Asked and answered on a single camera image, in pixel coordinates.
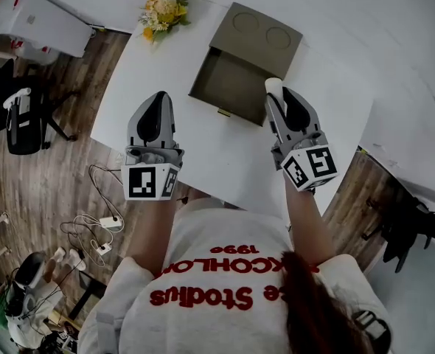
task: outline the brown hair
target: brown hair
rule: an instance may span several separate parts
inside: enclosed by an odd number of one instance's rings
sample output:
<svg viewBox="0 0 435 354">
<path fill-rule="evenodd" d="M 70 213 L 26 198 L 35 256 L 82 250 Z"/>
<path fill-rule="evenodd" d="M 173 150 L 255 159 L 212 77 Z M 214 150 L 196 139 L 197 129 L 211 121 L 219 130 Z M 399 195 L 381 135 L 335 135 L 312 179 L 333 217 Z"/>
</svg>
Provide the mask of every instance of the brown hair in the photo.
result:
<svg viewBox="0 0 435 354">
<path fill-rule="evenodd" d="M 285 252 L 282 263 L 292 353 L 373 353 L 368 338 L 347 317 L 343 305 L 316 282 L 309 265 L 299 255 Z"/>
</svg>

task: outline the white box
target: white box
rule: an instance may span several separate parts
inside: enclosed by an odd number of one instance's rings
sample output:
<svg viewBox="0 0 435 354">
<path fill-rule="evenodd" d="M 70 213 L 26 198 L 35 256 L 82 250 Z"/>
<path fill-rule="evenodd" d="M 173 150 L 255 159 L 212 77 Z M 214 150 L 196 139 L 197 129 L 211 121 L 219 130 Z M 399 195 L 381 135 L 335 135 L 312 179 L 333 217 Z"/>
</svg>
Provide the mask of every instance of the white box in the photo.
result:
<svg viewBox="0 0 435 354">
<path fill-rule="evenodd" d="M 338 175 L 329 145 L 292 150 L 282 168 L 299 192 L 326 184 Z"/>
<path fill-rule="evenodd" d="M 124 197 L 128 201 L 168 201 L 172 198 L 179 170 L 171 164 L 123 165 Z"/>
</svg>

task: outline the wooden floor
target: wooden floor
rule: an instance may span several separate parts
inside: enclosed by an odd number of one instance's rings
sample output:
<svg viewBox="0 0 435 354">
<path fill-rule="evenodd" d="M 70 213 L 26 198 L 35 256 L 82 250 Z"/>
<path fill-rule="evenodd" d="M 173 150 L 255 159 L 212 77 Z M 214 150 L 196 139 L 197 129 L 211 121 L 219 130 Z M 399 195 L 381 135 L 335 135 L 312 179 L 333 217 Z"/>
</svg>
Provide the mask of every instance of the wooden floor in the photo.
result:
<svg viewBox="0 0 435 354">
<path fill-rule="evenodd" d="M 78 135 L 76 142 L 64 142 L 49 131 L 50 149 L 31 156 L 14 156 L 7 151 L 5 133 L 0 133 L 0 214 L 7 212 L 11 221 L 0 225 L 0 248 L 8 246 L 12 251 L 0 258 L 0 280 L 33 251 L 45 251 L 50 256 L 58 246 L 70 248 L 67 235 L 59 228 L 62 222 L 70 222 L 84 212 L 95 217 L 108 215 L 88 177 L 88 166 L 101 164 L 118 169 L 122 156 L 90 139 L 90 132 L 111 73 L 128 39 L 128 35 L 99 32 L 90 41 L 83 58 L 61 55 L 53 66 L 41 70 L 46 77 L 55 80 L 54 96 L 81 91 L 80 97 L 71 98 L 56 113 L 67 135 Z M 23 72 L 26 63 L 19 61 L 16 66 L 18 72 Z M 140 229 L 142 205 L 126 203 L 122 188 L 111 175 L 98 172 L 97 178 L 103 192 L 123 213 L 127 223 L 125 231 L 114 236 L 114 250 L 105 256 L 104 268 L 87 259 L 87 272 L 100 282 L 108 283 L 125 253 L 133 228 Z M 353 254 L 362 267 L 371 262 L 383 244 L 380 238 L 368 243 L 360 239 L 362 232 L 374 228 L 379 221 L 365 202 L 368 197 L 389 201 L 395 189 L 390 179 L 391 176 L 368 156 L 356 153 L 324 214 L 338 251 Z M 186 192 L 186 185 L 180 187 Z M 101 231 L 97 229 L 97 235 L 106 240 L 108 236 Z M 85 247 L 89 248 L 91 234 L 86 229 L 80 232 Z M 72 242 L 78 246 L 78 242 L 73 239 Z M 68 314 L 82 293 L 75 272 L 66 283 L 66 305 L 60 305 L 59 310 Z M 91 298 L 76 322 L 83 322 L 93 304 L 94 298 Z"/>
</svg>

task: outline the white table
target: white table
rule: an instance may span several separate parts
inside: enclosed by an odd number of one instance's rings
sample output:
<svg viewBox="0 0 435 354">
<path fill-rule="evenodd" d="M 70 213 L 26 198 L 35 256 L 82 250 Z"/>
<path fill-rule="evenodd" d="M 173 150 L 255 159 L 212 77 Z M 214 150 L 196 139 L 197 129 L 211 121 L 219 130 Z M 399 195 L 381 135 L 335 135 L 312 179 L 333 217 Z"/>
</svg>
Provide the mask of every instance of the white table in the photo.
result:
<svg viewBox="0 0 435 354">
<path fill-rule="evenodd" d="M 190 0 L 190 6 L 192 25 L 180 27 L 157 47 L 145 42 L 137 27 L 108 84 L 91 137 L 123 152 L 129 119 L 144 100 L 164 90 L 173 101 L 175 140 L 185 149 L 179 180 L 249 211 L 285 218 L 282 173 L 275 171 L 270 153 L 276 138 L 268 123 L 259 127 L 227 118 L 188 96 L 227 11 L 203 0 Z M 272 17 L 279 19 L 278 14 Z M 318 188 L 316 201 L 324 212 L 360 141 L 373 93 L 368 83 L 312 50 L 304 38 L 284 84 L 314 106 L 334 146 L 341 175 Z"/>
</svg>

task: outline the yellow flower bouquet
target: yellow flower bouquet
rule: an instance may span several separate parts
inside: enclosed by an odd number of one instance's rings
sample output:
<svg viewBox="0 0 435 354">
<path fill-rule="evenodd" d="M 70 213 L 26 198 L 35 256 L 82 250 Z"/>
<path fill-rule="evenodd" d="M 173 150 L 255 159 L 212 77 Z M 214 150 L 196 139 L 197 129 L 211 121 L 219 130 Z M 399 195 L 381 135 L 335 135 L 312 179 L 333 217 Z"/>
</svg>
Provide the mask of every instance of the yellow flower bouquet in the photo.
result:
<svg viewBox="0 0 435 354">
<path fill-rule="evenodd" d="M 189 25 L 187 0 L 148 0 L 139 22 L 145 26 L 142 35 L 149 42 L 161 40 L 178 24 Z"/>
</svg>

